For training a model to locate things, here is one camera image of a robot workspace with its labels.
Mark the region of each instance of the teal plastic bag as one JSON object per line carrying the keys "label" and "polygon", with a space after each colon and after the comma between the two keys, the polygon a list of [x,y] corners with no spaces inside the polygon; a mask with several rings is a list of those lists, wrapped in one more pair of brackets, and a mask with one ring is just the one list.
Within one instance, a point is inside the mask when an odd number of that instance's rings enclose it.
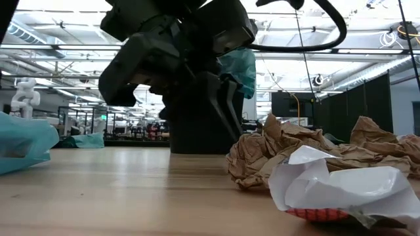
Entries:
{"label": "teal plastic bag", "polygon": [[57,130],[48,121],[0,112],[0,174],[49,161],[57,143]]}
{"label": "teal plastic bag", "polygon": [[93,133],[70,136],[63,141],[62,146],[63,148],[104,148],[104,135]]}
{"label": "teal plastic bag", "polygon": [[251,49],[238,48],[221,57],[222,64],[220,74],[229,73],[243,84],[240,92],[245,94],[245,98],[251,99],[255,93],[255,79],[257,69],[255,68],[255,55]]}

